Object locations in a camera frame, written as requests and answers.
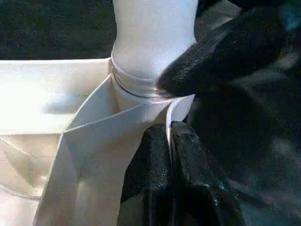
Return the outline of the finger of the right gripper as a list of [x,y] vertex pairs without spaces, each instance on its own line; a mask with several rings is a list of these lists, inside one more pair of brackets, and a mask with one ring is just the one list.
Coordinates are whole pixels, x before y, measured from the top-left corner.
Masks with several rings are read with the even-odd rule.
[[243,5],[167,67],[158,88],[172,96],[202,93],[257,71],[275,79],[301,72],[300,5]]

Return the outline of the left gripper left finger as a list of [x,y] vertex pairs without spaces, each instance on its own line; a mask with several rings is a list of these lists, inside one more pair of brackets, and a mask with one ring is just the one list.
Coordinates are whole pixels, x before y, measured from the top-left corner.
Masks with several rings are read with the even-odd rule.
[[147,128],[128,165],[118,226],[167,226],[172,212],[169,145],[164,124]]

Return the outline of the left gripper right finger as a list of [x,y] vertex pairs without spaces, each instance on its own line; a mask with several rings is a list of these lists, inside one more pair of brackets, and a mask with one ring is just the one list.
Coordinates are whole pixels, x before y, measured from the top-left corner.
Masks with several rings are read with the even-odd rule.
[[237,196],[195,130],[171,125],[175,226],[243,226]]

